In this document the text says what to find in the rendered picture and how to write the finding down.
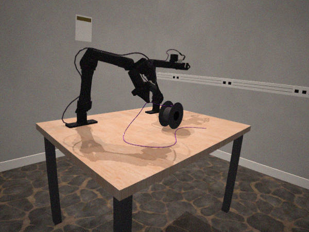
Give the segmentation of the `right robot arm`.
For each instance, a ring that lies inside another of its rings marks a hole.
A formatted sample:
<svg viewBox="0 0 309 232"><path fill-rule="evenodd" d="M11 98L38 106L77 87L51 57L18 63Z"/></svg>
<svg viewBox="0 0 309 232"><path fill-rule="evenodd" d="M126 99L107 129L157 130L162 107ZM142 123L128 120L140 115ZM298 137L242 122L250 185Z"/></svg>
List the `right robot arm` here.
<svg viewBox="0 0 309 232"><path fill-rule="evenodd" d="M98 123L98 121L91 119L87 120L87 111L92 107L91 101L91 85L94 71L96 70L98 61L110 63L129 71L130 79L134 79L140 74L144 74L151 69L151 65L146 58L141 58L135 62L131 58L124 58L122 56L101 52L92 48L88 48L82 59L80 60L81 68L81 89L79 100L77 101L77 121L74 123L65 124L68 128L85 126ZM91 57L91 58L90 58ZM96 59L96 60L95 60Z"/></svg>

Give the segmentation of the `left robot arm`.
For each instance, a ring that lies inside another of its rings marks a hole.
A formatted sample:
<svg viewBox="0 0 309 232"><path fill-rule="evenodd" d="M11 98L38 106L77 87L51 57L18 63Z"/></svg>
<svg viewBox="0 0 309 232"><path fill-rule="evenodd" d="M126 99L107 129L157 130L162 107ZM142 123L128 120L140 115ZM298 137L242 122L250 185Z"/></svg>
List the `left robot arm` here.
<svg viewBox="0 0 309 232"><path fill-rule="evenodd" d="M175 61L175 63L174 63ZM176 63L178 61L178 55L176 54L171 54L170 55L170 60L169 61L158 61L158 60L151 60L155 70L156 70L156 67L159 67L159 68L170 68L170 69L177 69L178 68L178 63ZM153 66L152 64L150 63L150 61L148 60L149 64L151 65L151 69L149 71L147 71L146 73L144 73L144 75L146 76L146 78L149 80L152 81L152 83L155 84L155 81L156 81L156 77L155 77L155 72L154 72L154 69L153 69ZM176 64L176 66L175 66ZM160 111L160 104L163 102L163 94L161 93L159 87L158 87L158 84L156 82L156 86L157 86L157 89L153 95L153 98L152 98L152 110L150 111L146 111L145 113L148 113L148 114L154 114L154 113L159 113ZM153 94L152 93L152 94ZM155 103L155 104L154 104ZM159 104L159 105L157 105Z"/></svg>

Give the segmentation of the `black and grey cable reel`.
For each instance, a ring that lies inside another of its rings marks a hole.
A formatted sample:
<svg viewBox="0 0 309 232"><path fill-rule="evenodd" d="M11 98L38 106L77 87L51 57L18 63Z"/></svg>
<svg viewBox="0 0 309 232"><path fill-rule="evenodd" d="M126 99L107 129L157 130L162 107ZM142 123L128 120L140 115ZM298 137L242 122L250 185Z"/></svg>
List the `black and grey cable reel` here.
<svg viewBox="0 0 309 232"><path fill-rule="evenodd" d="M183 118L183 106L181 103L172 103L165 101L159 111L159 122L162 126L170 126L171 129L176 129ZM171 106L174 105L174 106Z"/></svg>

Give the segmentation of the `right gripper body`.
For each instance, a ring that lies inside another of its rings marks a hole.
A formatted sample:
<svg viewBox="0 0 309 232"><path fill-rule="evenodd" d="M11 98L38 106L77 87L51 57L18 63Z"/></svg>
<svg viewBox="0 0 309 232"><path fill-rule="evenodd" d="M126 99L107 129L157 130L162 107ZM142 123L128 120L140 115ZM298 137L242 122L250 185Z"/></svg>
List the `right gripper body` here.
<svg viewBox="0 0 309 232"><path fill-rule="evenodd" d="M132 79L132 83L135 87L135 89L131 92L133 96L136 96L136 93L139 92L141 89L149 89L152 85L152 81L143 81L142 77L136 76L134 79ZM154 84L154 83L152 83ZM154 84L155 85L155 84Z"/></svg>

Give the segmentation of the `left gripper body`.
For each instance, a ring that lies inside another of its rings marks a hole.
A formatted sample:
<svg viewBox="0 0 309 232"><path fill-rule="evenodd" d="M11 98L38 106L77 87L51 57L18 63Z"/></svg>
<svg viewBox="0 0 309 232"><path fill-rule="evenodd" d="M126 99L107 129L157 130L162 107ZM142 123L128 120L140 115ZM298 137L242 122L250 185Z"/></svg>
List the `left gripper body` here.
<svg viewBox="0 0 309 232"><path fill-rule="evenodd" d="M180 56L179 59L178 59L178 69L176 70L187 70L187 65L185 66L185 63L182 63L182 60L183 60L184 56Z"/></svg>

